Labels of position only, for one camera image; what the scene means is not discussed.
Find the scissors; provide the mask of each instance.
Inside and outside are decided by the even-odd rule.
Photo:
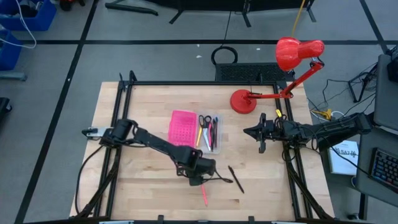
[[[203,133],[203,137],[205,138],[206,145],[207,145],[207,148],[209,149],[209,151],[211,151],[211,147],[210,147],[209,139],[207,137],[207,131],[209,129],[210,122],[211,122],[211,116],[199,115],[199,124],[200,124],[200,127],[201,127],[202,131],[203,131],[202,132]]]

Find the red pen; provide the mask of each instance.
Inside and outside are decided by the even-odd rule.
[[[205,201],[205,205],[207,207],[207,197],[206,197],[205,186],[203,184],[201,184],[200,188],[201,188],[201,193],[203,194],[203,200]]]

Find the yellow cable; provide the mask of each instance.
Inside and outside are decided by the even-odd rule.
[[[292,30],[292,37],[294,35],[294,31],[296,30],[297,22],[299,21],[301,11],[303,10],[304,2],[305,2],[305,0],[303,0],[301,2],[300,10],[298,11],[298,14],[297,14],[297,17],[296,17],[296,21],[294,21],[294,26],[293,26],[293,30]]]

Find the lamp base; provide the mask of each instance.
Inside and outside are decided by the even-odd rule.
[[[249,99],[250,103],[247,101],[247,95],[250,93],[248,90],[237,90],[235,91],[231,99],[229,100],[229,103],[231,104],[232,109],[234,109],[236,112],[241,113],[241,114],[248,114],[252,111],[257,106],[257,100],[256,99]]]

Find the red desk lamp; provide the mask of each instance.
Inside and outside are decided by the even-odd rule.
[[[252,93],[248,90],[235,91],[229,101],[232,109],[241,114],[248,114],[256,108],[256,99],[292,98],[293,94],[291,91],[293,88],[323,68],[324,64],[318,57],[323,53],[324,49],[325,45],[321,40],[312,40],[301,43],[293,37],[281,38],[276,45],[276,61],[280,69],[285,72],[290,71],[299,65],[302,59],[305,58],[312,58],[310,63],[311,68],[279,94],[264,95]]]

